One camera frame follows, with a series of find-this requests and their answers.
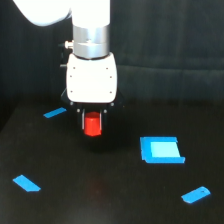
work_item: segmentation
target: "blue paper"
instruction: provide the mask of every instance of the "blue paper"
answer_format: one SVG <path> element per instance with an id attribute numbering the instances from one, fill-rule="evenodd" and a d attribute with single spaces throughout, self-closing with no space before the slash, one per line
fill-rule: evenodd
<path id="1" fill-rule="evenodd" d="M 210 191 L 205 187 L 199 187 L 198 189 L 191 191 L 190 193 L 185 194 L 181 197 L 185 202 L 191 204 L 201 198 L 206 197 L 207 195 L 210 195 Z"/>
<path id="2" fill-rule="evenodd" d="M 58 115 L 58 114 L 61 114 L 61 113 L 65 112 L 65 111 L 66 111 L 66 109 L 63 108 L 63 107 L 61 107 L 61 108 L 59 108 L 59 109 L 57 109 L 57 110 L 53 110 L 53 111 L 51 111 L 51 112 L 49 112 L 49 113 L 44 114 L 44 117 L 46 117 L 46 118 L 51 118 L 51 117 L 53 117 L 53 116 L 56 116 L 56 115 Z"/>
<path id="3" fill-rule="evenodd" d="M 142 160 L 147 163 L 184 163 L 180 157 L 176 137 L 140 138 Z"/>
<path id="4" fill-rule="evenodd" d="M 176 142 L 151 142 L 152 157 L 180 157 Z"/>
<path id="5" fill-rule="evenodd" d="M 40 190 L 40 188 L 36 184 L 31 182 L 29 179 L 27 179 L 23 175 L 16 177 L 15 179 L 13 179 L 13 181 L 27 192 Z"/>

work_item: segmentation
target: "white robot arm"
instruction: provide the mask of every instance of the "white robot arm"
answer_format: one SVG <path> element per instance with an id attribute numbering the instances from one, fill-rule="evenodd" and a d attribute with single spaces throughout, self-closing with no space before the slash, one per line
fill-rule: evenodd
<path id="1" fill-rule="evenodd" d="M 71 0 L 13 0 L 34 25 L 49 26 L 71 16 Z"/>
<path id="2" fill-rule="evenodd" d="M 65 47 L 73 52 L 67 63 L 67 88 L 63 94 L 71 106 L 76 106 L 86 134 L 85 126 L 90 124 L 85 121 L 85 105 L 100 104 L 100 134 L 108 104 L 114 105 L 117 95 L 117 69 L 109 50 L 110 0 L 14 2 L 23 15 L 38 26 L 48 26 L 72 16 L 73 41 L 66 41 Z"/>

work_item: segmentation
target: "red block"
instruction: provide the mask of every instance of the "red block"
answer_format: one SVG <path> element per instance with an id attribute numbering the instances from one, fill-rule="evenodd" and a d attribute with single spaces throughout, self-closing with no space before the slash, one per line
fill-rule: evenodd
<path id="1" fill-rule="evenodd" d="M 90 112 L 85 114 L 84 133 L 89 136 L 101 135 L 99 113 Z"/>

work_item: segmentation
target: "light blue square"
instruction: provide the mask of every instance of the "light blue square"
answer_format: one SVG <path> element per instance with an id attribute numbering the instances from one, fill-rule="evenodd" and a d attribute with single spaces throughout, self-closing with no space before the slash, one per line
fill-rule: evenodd
<path id="1" fill-rule="evenodd" d="M 176 142 L 151 142 L 152 157 L 180 157 Z"/>

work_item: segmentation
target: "black table surface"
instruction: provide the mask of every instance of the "black table surface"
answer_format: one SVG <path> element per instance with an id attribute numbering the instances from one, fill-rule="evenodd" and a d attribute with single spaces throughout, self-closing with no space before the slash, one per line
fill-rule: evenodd
<path id="1" fill-rule="evenodd" d="M 127 106 L 98 138 L 56 105 L 20 105 L 0 133 L 0 223 L 224 223 L 224 110 Z M 175 136 L 185 164 L 147 164 L 140 137 Z M 12 180 L 24 175 L 41 190 Z M 181 196 L 204 186 L 193 204 Z"/>

